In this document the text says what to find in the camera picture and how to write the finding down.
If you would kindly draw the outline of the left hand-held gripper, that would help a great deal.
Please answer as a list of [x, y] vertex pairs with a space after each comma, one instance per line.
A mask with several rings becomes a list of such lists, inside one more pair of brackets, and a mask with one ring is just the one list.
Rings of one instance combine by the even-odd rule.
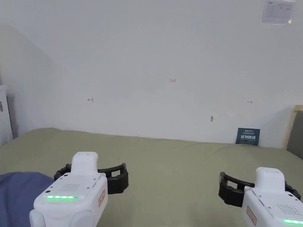
[[54, 182], [34, 201], [31, 227], [96, 227], [108, 194], [129, 186], [126, 164], [98, 169], [98, 154], [78, 152], [58, 170]]

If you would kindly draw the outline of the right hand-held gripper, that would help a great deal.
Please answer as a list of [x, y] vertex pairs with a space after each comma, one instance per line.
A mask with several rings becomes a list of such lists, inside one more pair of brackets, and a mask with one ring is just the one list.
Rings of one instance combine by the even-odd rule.
[[220, 172], [218, 196], [227, 205], [241, 207], [247, 227], [303, 226], [301, 195], [278, 169], [258, 167], [255, 184]]

